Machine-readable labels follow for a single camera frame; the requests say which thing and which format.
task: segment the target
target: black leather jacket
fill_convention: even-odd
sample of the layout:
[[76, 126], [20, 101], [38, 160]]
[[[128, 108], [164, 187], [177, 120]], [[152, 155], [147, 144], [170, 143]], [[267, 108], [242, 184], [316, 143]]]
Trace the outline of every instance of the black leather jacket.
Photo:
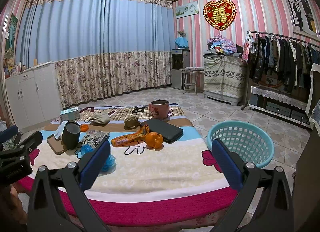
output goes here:
[[253, 81], [258, 84], [259, 81], [261, 80], [262, 77], [262, 73], [263, 73], [263, 68], [264, 68], [264, 64], [266, 63], [266, 55], [265, 55], [265, 51], [264, 51], [264, 47], [266, 46], [266, 39], [265, 38], [259, 38], [260, 42], [259, 42], [259, 50], [258, 52], [258, 60], [257, 60], [257, 65], [256, 65], [256, 69], [254, 72], [254, 76], [253, 76]]

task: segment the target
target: tissue box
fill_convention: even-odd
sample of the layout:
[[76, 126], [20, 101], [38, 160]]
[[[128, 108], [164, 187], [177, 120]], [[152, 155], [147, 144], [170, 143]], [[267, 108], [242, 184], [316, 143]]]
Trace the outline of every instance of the tissue box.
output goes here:
[[61, 121], [72, 121], [80, 118], [78, 107], [62, 110], [60, 113]]

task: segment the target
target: heart-shaped decoration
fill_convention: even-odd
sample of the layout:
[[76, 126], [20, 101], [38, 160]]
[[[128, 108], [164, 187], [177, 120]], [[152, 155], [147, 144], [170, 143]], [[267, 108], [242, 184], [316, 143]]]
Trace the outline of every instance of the heart-shaped decoration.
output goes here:
[[225, 30], [234, 21], [237, 14], [235, 4], [230, 0], [208, 2], [203, 9], [203, 15], [211, 26]]

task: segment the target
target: small table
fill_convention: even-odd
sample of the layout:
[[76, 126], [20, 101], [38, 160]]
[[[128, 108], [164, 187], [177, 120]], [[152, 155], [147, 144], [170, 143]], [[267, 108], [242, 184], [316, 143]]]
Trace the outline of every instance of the small table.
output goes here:
[[[204, 69], [189, 69], [189, 68], [180, 68], [181, 72], [183, 73], [183, 77], [184, 77], [184, 92], [183, 93], [186, 93], [186, 89], [187, 89], [187, 85], [190, 85], [190, 86], [195, 86], [195, 91], [196, 91], [196, 95], [197, 95], [197, 81], [198, 81], [198, 77], [199, 77], [199, 74], [200, 72], [204, 71]], [[187, 74], [193, 74], [195, 73], [196, 75], [196, 81], [193, 83], [193, 82], [189, 82], [187, 81]]]

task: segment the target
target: clothing rack rail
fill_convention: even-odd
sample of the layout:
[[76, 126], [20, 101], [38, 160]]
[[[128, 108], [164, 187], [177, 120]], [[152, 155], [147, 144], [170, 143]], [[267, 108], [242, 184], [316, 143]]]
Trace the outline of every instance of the clothing rack rail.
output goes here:
[[307, 44], [310, 44], [314, 47], [317, 47], [318, 49], [320, 49], [320, 46], [318, 45], [315, 45], [311, 42], [308, 42], [308, 41], [305, 41], [305, 40], [302, 40], [302, 39], [297, 39], [297, 38], [294, 38], [294, 37], [289, 37], [289, 36], [285, 36], [285, 35], [281, 35], [281, 34], [276, 34], [276, 33], [269, 33], [269, 32], [263, 32], [263, 31], [248, 31], [247, 34], [249, 34], [249, 32], [251, 33], [258, 33], [258, 34], [265, 34], [265, 35], [272, 35], [272, 36], [278, 36], [278, 37], [283, 37], [283, 38], [286, 38], [286, 39], [293, 39], [293, 40], [296, 40], [296, 41], [300, 41], [300, 42], [303, 42], [303, 43], [307, 43]]

